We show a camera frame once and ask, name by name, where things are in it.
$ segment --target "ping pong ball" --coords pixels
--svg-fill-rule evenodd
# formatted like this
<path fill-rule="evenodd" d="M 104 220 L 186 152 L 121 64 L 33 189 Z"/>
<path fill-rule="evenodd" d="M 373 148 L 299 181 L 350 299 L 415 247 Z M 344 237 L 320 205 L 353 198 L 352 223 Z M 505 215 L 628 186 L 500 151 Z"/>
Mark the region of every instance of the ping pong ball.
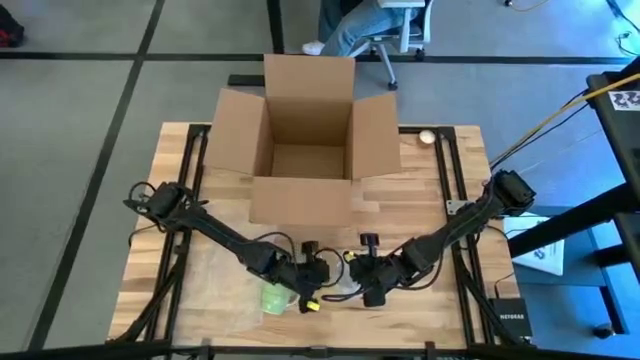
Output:
<path fill-rule="evenodd" d="M 420 141 L 422 141 L 425 144 L 433 144 L 434 141 L 436 141 L 436 134 L 433 133 L 433 131 L 431 130 L 422 130 L 420 131 Z"/>

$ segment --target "black metal frame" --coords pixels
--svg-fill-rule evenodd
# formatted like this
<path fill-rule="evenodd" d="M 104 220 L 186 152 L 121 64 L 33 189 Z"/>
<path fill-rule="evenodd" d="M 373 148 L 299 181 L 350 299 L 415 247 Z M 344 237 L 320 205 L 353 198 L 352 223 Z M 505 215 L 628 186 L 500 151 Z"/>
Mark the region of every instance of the black metal frame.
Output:
<path fill-rule="evenodd" d="M 180 184 L 184 184 L 186 182 L 186 174 L 189 171 L 190 159 L 192 156 L 192 152 L 194 149 L 194 144 L 196 139 L 201 136 L 202 141 L 200 145 L 200 154 L 198 156 L 198 162 L 196 164 L 196 174 L 194 178 L 193 191 L 194 196 L 196 198 L 199 195 L 200 184 L 202 181 L 202 168 L 203 168 L 203 160 L 204 160 L 204 152 L 206 150 L 206 144 L 208 141 L 207 133 L 210 129 L 209 125 L 190 125 L 189 131 L 187 133 L 187 142 L 185 144 L 185 150 L 183 153 L 182 164 L 180 167 L 180 174 L 178 177 L 178 181 Z M 458 192 L 459 200 L 467 200 L 467 191 L 464 183 L 464 174 L 462 172 L 462 165 L 460 161 L 460 155 L 458 150 L 458 143 L 456 138 L 455 129 L 451 126 L 442 126 L 442 127 L 400 127 L 401 134 L 418 134 L 423 130 L 430 130 L 436 135 L 435 141 L 435 155 L 436 162 L 438 165 L 438 174 L 440 178 L 440 187 L 443 195 L 443 204 L 445 204 L 445 213 L 446 212 L 446 203 L 448 200 L 453 200 L 453 196 L 451 193 L 451 188 L 449 185 L 449 177 L 447 174 L 447 163 L 444 156 L 444 145 L 443 140 L 446 140 L 448 143 L 451 162 L 453 166 L 453 173 L 455 178 L 456 190 Z M 188 246 L 190 241 L 191 232 L 184 233 L 183 235 L 183 244 L 186 241 L 186 249 L 181 249 L 180 253 L 185 257 L 184 264 L 186 264 L 186 253 L 183 251 L 186 250 L 188 252 Z M 473 344 L 478 344 L 475 339 L 474 328 L 473 328 L 473 320 L 471 317 L 471 308 L 469 306 L 469 297 L 467 291 L 471 292 L 474 299 L 477 301 L 480 308 L 480 319 L 482 321 L 482 332 L 484 337 L 484 342 L 486 344 L 492 345 L 495 343 L 493 330 L 488 320 L 488 316 L 492 314 L 490 309 L 490 304 L 486 300 L 486 293 L 484 289 L 484 285 L 482 282 L 482 270 L 480 268 L 480 260 L 478 258 L 478 252 L 476 248 L 476 243 L 473 239 L 473 236 L 468 236 L 467 240 L 467 248 L 469 249 L 469 259 L 471 264 L 471 272 L 466 268 L 464 264 L 464 260 L 462 257 L 462 249 L 458 243 L 454 244 L 451 248 L 454 269 L 456 274 L 456 289 L 458 292 L 458 300 L 460 304 L 461 318 L 462 318 L 462 328 L 464 332 L 465 342 L 467 344 L 467 348 L 469 348 Z M 174 247 L 174 238 L 171 236 L 167 236 L 165 238 L 165 247 L 163 249 L 163 254 L 161 257 L 161 262 L 159 269 L 168 269 L 169 263 L 171 261 L 171 251 Z M 175 328 L 175 322 L 178 315 L 178 304 L 180 293 L 182 291 L 182 282 L 184 278 L 184 269 L 182 271 L 177 272 L 176 283 L 173 286 L 173 294 L 172 300 L 169 308 L 169 316 L 167 317 L 167 324 L 165 327 L 165 333 L 162 340 L 171 341 L 173 330 Z M 163 281 L 158 278 L 156 281 L 156 289 L 162 286 Z M 157 326 L 157 318 L 158 313 L 154 314 L 155 320 L 150 323 L 147 328 L 147 333 L 145 334 L 145 341 L 154 340 L 155 337 L 155 327 Z M 225 349 L 226 353 L 234 353 L 234 351 L 240 351 L 240 353 L 246 353 L 247 348 L 244 347 L 210 347 L 212 352 L 220 351 L 221 349 Z M 279 348 L 256 348 L 258 352 L 263 351 L 264 349 L 279 349 Z M 300 348 L 287 348 L 291 349 L 291 352 L 285 352 L 285 354 L 289 355 L 307 355 L 310 357 L 318 356 L 318 353 L 328 354 L 331 353 L 333 355 L 354 355 L 354 354 L 381 354 L 384 352 L 389 352 L 394 354 L 394 356 L 415 356 L 416 353 L 420 354 L 424 350 L 405 350 L 405 349 L 351 349 L 347 352 L 343 352 L 345 349 L 336 349 L 336 348 L 326 348 L 326 347 L 300 347 Z"/>
<path fill-rule="evenodd" d="M 195 170 L 195 177 L 193 181 L 194 196 L 197 198 L 200 190 L 203 175 L 203 160 L 208 142 L 209 125 L 190 125 L 187 133 L 187 142 L 185 144 L 185 150 L 183 153 L 182 164 L 180 167 L 179 181 L 182 184 L 186 182 L 187 174 L 189 172 L 189 165 L 194 149 L 194 145 L 198 138 L 200 141 L 200 148 L 198 153 L 198 159 Z M 458 197 L 460 199 L 466 198 L 466 188 L 464 185 L 464 177 L 462 174 L 462 167 L 460 163 L 459 152 L 457 149 L 457 141 L 455 135 L 455 129 L 453 127 L 401 127 L 400 133 L 402 134 L 417 134 L 422 130 L 431 130 L 436 135 L 435 152 L 436 161 L 438 163 L 438 173 L 440 175 L 440 185 L 442 187 L 443 201 L 446 204 L 447 200 L 451 200 L 451 189 L 449 186 L 449 179 L 446 169 L 446 161 L 444 157 L 443 139 L 449 143 L 449 150 L 451 151 L 451 158 L 454 168 L 454 176 L 456 180 L 456 188 L 458 191 Z M 145 341 L 136 342 L 135 339 L 129 339 L 124 342 L 107 342 L 103 345 L 92 346 L 80 346 L 61 349 L 47 349 L 47 350 L 31 350 L 26 352 L 11 353 L 0 355 L 0 359 L 3 360 L 42 360 L 42 359 L 97 359 L 97 360 L 125 360 L 125 359 L 143 359 L 150 358 L 152 356 L 164 356 L 165 359 L 170 359 L 173 354 L 193 354 L 198 355 L 199 359 L 211 360 L 216 354 L 260 354 L 260 355 L 302 355 L 312 358 L 328 358 L 332 356 L 386 356 L 386 357 L 413 357 L 420 356 L 427 360 L 435 360 L 438 357 L 463 357 L 463 358 L 475 358 L 475 359 L 512 359 L 512 358 L 527 358 L 527 359 L 593 359 L 593 360 L 606 360 L 606 359 L 621 359 L 607 356 L 576 354 L 569 352 L 550 351 L 550 350 L 538 350 L 532 347 L 523 346 L 507 346 L 507 345 L 494 345 L 493 335 L 491 327 L 486 317 L 489 317 L 495 313 L 487 311 L 487 308 L 491 305 L 485 298 L 484 289 L 479 286 L 478 282 L 482 279 L 482 274 L 479 267 L 479 259 L 477 259 L 477 251 L 475 257 L 477 267 L 472 265 L 472 272 L 467 271 L 466 266 L 462 258 L 461 249 L 459 246 L 452 247 L 452 254 L 454 259 L 454 268 L 456 272 L 456 287 L 458 289 L 460 309 L 462 312 L 462 326 L 464 331 L 465 340 L 467 343 L 467 349 L 459 350 L 439 350 L 435 348 L 433 342 L 425 342 L 423 349 L 365 349 L 365 348 L 330 348 L 324 346 L 310 346 L 310 347 L 242 347 L 242 346 L 215 346 L 211 344 L 203 344 L 201 346 L 194 347 L 173 347 L 172 337 L 173 330 L 178 315 L 178 304 L 180 302 L 180 295 L 182 291 L 182 282 L 185 275 L 185 265 L 187 255 L 189 251 L 189 245 L 191 240 L 191 233 L 183 233 L 182 242 L 180 245 L 175 246 L 175 238 L 167 236 L 165 238 L 165 246 L 163 248 L 163 254 L 161 257 L 161 264 L 159 268 L 165 269 L 162 272 L 159 271 L 159 277 L 157 279 L 156 291 L 159 291 L 160 296 L 158 298 L 162 300 L 164 295 L 168 292 L 167 287 L 173 284 L 173 292 L 171 302 L 169 304 L 169 315 L 167 317 L 167 324 L 165 326 L 165 332 L 162 339 L 154 339 L 156 333 L 158 313 L 157 308 L 153 311 L 153 321 L 149 321 L 147 324 L 147 333 L 145 334 Z M 472 238 L 467 239 L 467 246 L 474 248 L 475 241 Z M 178 259 L 175 265 L 169 271 L 167 277 L 166 269 L 169 269 L 171 262 L 172 251 L 177 250 Z M 478 302 L 481 310 L 480 314 L 483 319 L 483 334 L 485 336 L 486 343 L 476 343 L 473 332 L 473 322 L 471 319 L 471 310 L 469 307 L 469 300 L 467 296 L 467 290 L 471 292 L 474 299 Z"/>

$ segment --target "wooden table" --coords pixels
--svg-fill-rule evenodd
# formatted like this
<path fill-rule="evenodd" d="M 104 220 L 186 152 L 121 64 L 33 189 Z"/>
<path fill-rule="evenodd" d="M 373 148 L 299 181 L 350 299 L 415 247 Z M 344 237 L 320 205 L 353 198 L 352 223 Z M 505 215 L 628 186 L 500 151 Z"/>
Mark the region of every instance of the wooden table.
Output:
<path fill-rule="evenodd" d="M 188 126 L 187 123 L 163 125 L 149 175 L 152 184 L 177 178 Z M 467 192 L 470 199 L 475 199 L 482 192 L 482 181 L 490 176 L 480 128 L 457 126 L 455 131 Z M 377 232 L 381 239 L 380 251 L 384 252 L 412 236 L 430 233 L 442 226 L 446 219 L 434 147 L 419 145 L 417 135 L 401 135 L 401 141 L 402 173 L 354 183 L 355 213 L 351 227 L 279 227 L 278 230 L 292 235 L 298 245 L 305 240 L 318 240 L 321 245 L 340 251 L 361 249 L 358 233 Z M 448 171 L 455 194 L 453 172 Z M 207 210 L 246 237 L 276 230 L 273 226 L 248 222 L 250 192 L 249 176 L 206 169 L 200 198 L 211 200 Z M 149 222 L 141 219 L 137 227 L 147 225 Z M 502 226 L 500 222 L 492 225 Z M 121 334 L 151 298 L 163 240 L 164 235 L 155 230 L 134 237 L 110 337 Z M 485 230 L 478 252 L 487 289 L 513 272 L 507 243 L 499 232 Z M 420 292 L 393 291 L 388 294 L 384 307 L 365 309 L 359 298 L 337 304 L 323 302 L 318 313 L 301 315 L 297 307 L 292 306 L 282 316 L 264 314 L 261 321 L 246 324 L 238 320 L 251 318 L 248 314 L 261 315 L 257 310 L 260 280 L 248 275 L 232 255 L 199 233 L 192 238 L 188 262 L 174 331 L 175 345 L 200 345 L 203 339 L 210 339 L 216 346 L 247 347 L 322 345 L 423 349 L 425 341 L 435 342 L 438 349 L 466 347 L 449 251 L 444 257 L 440 278 L 431 288 Z M 221 288 L 226 289 L 224 293 L 219 291 Z M 325 291 L 334 293 L 335 289 Z M 500 282 L 500 293 L 519 296 L 514 277 Z M 481 339 L 477 306 L 473 300 L 470 303 L 476 338 Z M 229 332 L 218 326 L 234 320 L 241 331 Z"/>

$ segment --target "green cup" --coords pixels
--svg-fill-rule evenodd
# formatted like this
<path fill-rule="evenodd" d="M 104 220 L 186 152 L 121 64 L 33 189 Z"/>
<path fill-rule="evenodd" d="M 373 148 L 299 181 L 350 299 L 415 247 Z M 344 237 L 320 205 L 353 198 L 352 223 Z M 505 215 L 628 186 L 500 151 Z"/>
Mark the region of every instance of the green cup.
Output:
<path fill-rule="evenodd" d="M 282 315 L 287 307 L 293 305 L 298 296 L 295 292 L 280 284 L 265 283 L 262 287 L 262 311 L 272 315 Z"/>

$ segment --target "open cardboard box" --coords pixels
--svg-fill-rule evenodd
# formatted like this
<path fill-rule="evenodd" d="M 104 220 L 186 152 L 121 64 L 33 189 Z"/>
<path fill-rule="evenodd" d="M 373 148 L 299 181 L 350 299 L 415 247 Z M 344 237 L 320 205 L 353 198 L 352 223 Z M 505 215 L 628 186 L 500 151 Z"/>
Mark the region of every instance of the open cardboard box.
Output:
<path fill-rule="evenodd" d="M 400 171 L 395 95 L 354 101 L 352 58 L 264 67 L 266 98 L 221 90 L 206 164 L 254 176 L 251 222 L 349 225 L 351 181 Z"/>

